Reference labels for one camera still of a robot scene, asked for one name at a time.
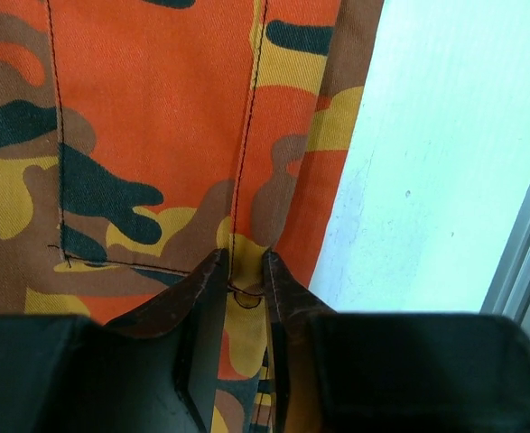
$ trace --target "white wall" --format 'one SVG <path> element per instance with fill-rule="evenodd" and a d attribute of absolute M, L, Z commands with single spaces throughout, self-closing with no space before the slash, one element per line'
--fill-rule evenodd
<path fill-rule="evenodd" d="M 530 1 L 387 1 L 311 290 L 479 311 L 529 181 Z"/>

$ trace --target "orange camouflage fabric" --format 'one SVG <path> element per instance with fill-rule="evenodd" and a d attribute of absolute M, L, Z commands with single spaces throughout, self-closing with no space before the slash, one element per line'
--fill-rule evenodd
<path fill-rule="evenodd" d="M 0 313 L 232 257 L 213 431 L 268 431 L 260 256 L 309 283 L 383 0 L 0 0 Z"/>

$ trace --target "black thread stitching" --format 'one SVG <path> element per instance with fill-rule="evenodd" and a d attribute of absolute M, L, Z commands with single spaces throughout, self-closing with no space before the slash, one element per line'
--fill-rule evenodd
<path fill-rule="evenodd" d="M 54 92 L 56 98 L 56 136 L 58 140 L 58 160 L 59 160 L 59 204 L 60 204 L 60 252 L 62 258 L 66 259 L 66 249 L 64 245 L 64 115 L 62 113 L 62 98 L 60 92 L 60 81 L 58 79 L 58 68 L 56 66 L 56 46 L 54 42 L 54 23 L 51 17 L 51 5 L 50 0 L 46 0 L 46 10 L 48 12 L 48 27 L 50 34 L 50 45 L 51 45 L 51 67 L 52 73 L 54 74 Z"/>
<path fill-rule="evenodd" d="M 47 246 L 49 248 L 59 248 L 59 246 L 53 245 L 53 244 L 52 245 L 47 245 Z M 66 258 L 68 259 L 69 263 L 70 263 L 70 259 L 72 259 L 72 260 L 76 260 L 76 261 L 81 262 L 81 263 L 94 263 L 94 264 L 103 264 L 103 265 L 120 264 L 120 265 L 123 265 L 123 266 L 134 266 L 134 267 L 137 266 L 137 267 L 140 267 L 142 269 L 148 269 L 150 271 L 166 271 L 166 272 L 179 273 L 182 276 L 186 276 L 186 275 L 190 274 L 190 272 L 188 272 L 188 271 L 180 271 L 178 269 L 163 268 L 162 266 L 153 266 L 151 264 L 129 263 L 129 262 L 120 262 L 120 261 L 115 261 L 115 260 L 102 261 L 102 260 L 86 259 L 86 258 L 83 258 L 83 257 L 77 257 L 75 255 L 69 255 L 69 254 L 66 255 Z"/>
<path fill-rule="evenodd" d="M 233 298 L 235 299 L 235 302 L 238 304 L 238 306 L 239 306 L 240 308 L 242 308 L 242 309 L 255 309 L 256 307 L 258 307 L 259 305 L 261 305 L 261 302 L 262 302 L 262 300 L 263 300 L 263 297 L 262 297 L 262 296 L 258 296 L 258 297 L 257 297 L 256 295 L 249 295 L 249 296 L 253 296 L 253 297 L 255 297 L 255 298 L 258 298 L 258 302 L 256 303 L 256 305 L 254 305 L 254 306 L 252 306 L 252 307 L 246 307 L 245 305 L 243 305 L 243 303 L 242 303 L 241 301 L 239 301 L 239 300 L 237 299 L 237 294 L 238 294 L 238 293 L 241 293 L 241 291 L 240 291 L 240 290 L 239 290 L 239 291 L 233 291 L 233 295 L 232 295 L 232 296 L 233 296 Z"/>
<path fill-rule="evenodd" d="M 266 27 L 266 11 L 268 9 L 268 0 L 265 0 L 265 7 L 263 10 L 263 28 L 261 29 L 261 34 L 259 37 L 259 43 L 258 43 L 258 53 L 256 54 L 256 65 L 255 65 L 255 83 L 253 84 L 253 95 L 251 96 L 250 101 L 250 107 L 248 108 L 248 118 L 246 120 L 246 132 L 245 137 L 243 139 L 243 146 L 242 151 L 240 155 L 240 167 L 238 168 L 238 177 L 235 187 L 235 211 L 234 216 L 235 220 L 233 222 L 232 226 L 232 246 L 230 249 L 230 257 L 231 257 L 231 264 L 230 264 L 230 276 L 232 278 L 233 271 L 235 270 L 235 232 L 237 231 L 237 212 L 238 212 L 238 192 L 240 191 L 240 181 L 242 180 L 243 175 L 243 168 L 245 166 L 245 157 L 246 157 L 246 147 L 248 145 L 248 135 L 250 133 L 250 125 L 251 121 L 253 120 L 253 110 L 255 108 L 255 101 L 256 101 L 256 84 L 258 83 L 258 71 L 261 64 L 261 53 L 263 52 L 263 39 L 265 37 L 265 27 Z"/>
<path fill-rule="evenodd" d="M 46 246 L 48 246 L 48 248 L 57 248 L 57 249 L 60 250 L 60 247 L 57 246 L 57 245 L 54 245 L 54 244 L 49 244 L 49 245 L 46 245 Z M 76 260 L 76 261 L 81 262 L 81 263 L 94 263 L 94 264 L 104 264 L 104 265 L 107 265 L 107 264 L 110 264 L 110 265 L 119 264 L 121 266 L 138 267 L 138 268 L 142 268 L 142 269 L 148 269 L 150 271 L 173 272 L 173 273 L 179 273 L 182 276 L 190 275 L 190 273 L 191 273 L 190 271 L 181 271 L 180 269 L 164 268 L 162 266 L 154 266 L 154 265 L 151 265 L 151 264 L 119 262 L 119 261 L 115 261 L 115 260 L 105 260 L 103 262 L 101 260 L 85 259 L 85 258 L 78 257 L 78 256 L 75 256 L 75 255 L 66 254 L 66 257 L 64 258 L 64 260 L 66 260 L 66 262 L 68 263 L 68 267 L 70 267 L 70 268 L 72 267 L 72 265 L 70 263 L 70 259 Z M 237 301 L 237 304 L 240 307 L 242 307 L 243 309 L 255 309 L 256 307 L 258 307 L 260 305 L 260 302 L 262 301 L 263 296 L 264 296 L 262 294 L 249 293 L 247 291 L 239 289 L 237 286 L 235 286 L 233 284 L 230 284 L 230 283 L 228 284 L 228 287 L 230 289 L 232 289 L 232 291 L 234 293 L 242 293 L 243 295 L 252 296 L 254 298 L 259 298 L 258 304 L 256 304 L 254 307 L 248 307 L 248 308 L 244 307 L 240 302 Z"/>

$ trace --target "fabric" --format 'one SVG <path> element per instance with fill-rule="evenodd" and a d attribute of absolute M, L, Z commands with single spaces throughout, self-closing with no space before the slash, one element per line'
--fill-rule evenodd
<path fill-rule="evenodd" d="M 381 7 L 0 0 L 0 313 L 106 322 L 227 247 L 213 431 L 266 428 L 260 256 L 308 284 Z"/>

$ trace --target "yellow camouflage patch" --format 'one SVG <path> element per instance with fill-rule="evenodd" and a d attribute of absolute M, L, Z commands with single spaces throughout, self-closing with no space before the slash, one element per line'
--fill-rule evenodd
<path fill-rule="evenodd" d="M 230 225 L 232 218 L 225 216 L 220 221 L 219 229 L 217 230 L 217 248 L 228 248 L 230 242 Z"/>
<path fill-rule="evenodd" d="M 255 401 L 258 401 L 259 404 L 262 404 L 264 406 L 270 406 L 271 405 L 271 394 L 263 394 L 262 392 L 257 392 Z"/>
<path fill-rule="evenodd" d="M 263 264 L 261 263 L 266 246 L 255 244 L 252 240 L 239 234 L 230 234 L 232 244 L 235 240 L 235 256 L 232 258 L 234 275 L 232 280 L 238 289 L 244 290 L 261 281 Z"/>
<path fill-rule="evenodd" d="M 217 407 L 214 407 L 212 412 L 212 427 L 210 428 L 212 433 L 228 433 L 227 423 L 220 415 Z"/>
<path fill-rule="evenodd" d="M 22 160 L 0 159 L 0 239 L 21 233 L 32 221 L 33 203 L 23 181 L 24 171 L 37 165 L 44 170 L 56 165 L 55 156 Z"/>
<path fill-rule="evenodd" d="M 261 368 L 266 348 L 265 303 L 245 309 L 237 303 L 234 293 L 229 293 L 225 329 L 230 364 L 238 374 L 253 377 Z"/>
<path fill-rule="evenodd" d="M 90 316 L 88 308 L 73 295 L 46 295 L 26 288 L 25 314 L 81 314 Z"/>
<path fill-rule="evenodd" d="M 106 232 L 107 247 L 109 248 L 110 245 L 120 244 L 127 250 L 135 253 L 144 253 L 160 257 L 168 240 L 191 221 L 195 211 L 196 209 L 192 207 L 173 207 L 163 210 L 159 214 L 155 214 L 145 207 L 134 207 L 134 212 L 136 214 L 149 217 L 161 226 L 163 230 L 161 238 L 156 244 L 139 244 L 120 232 L 116 226 L 110 224 Z"/>
<path fill-rule="evenodd" d="M 261 30 L 263 26 L 259 22 L 259 17 L 261 16 L 261 13 L 263 12 L 262 6 L 264 1 L 263 0 L 253 0 L 253 22 L 250 26 L 250 33 L 248 34 L 248 42 L 250 43 L 251 47 L 255 47 L 256 43 L 258 42 L 258 36 L 261 34 Z"/>
<path fill-rule="evenodd" d="M 319 93 L 320 77 L 327 57 L 309 52 L 287 50 L 263 39 L 262 57 L 267 67 L 259 70 L 257 87 L 287 86 Z"/>
<path fill-rule="evenodd" d="M 117 268 L 117 266 L 88 266 L 82 262 L 71 260 L 70 263 L 62 262 L 54 266 L 55 272 L 100 272 Z"/>
<path fill-rule="evenodd" d="M 363 87 L 348 88 L 335 95 L 329 108 L 315 113 L 307 152 L 346 151 L 357 120 Z"/>

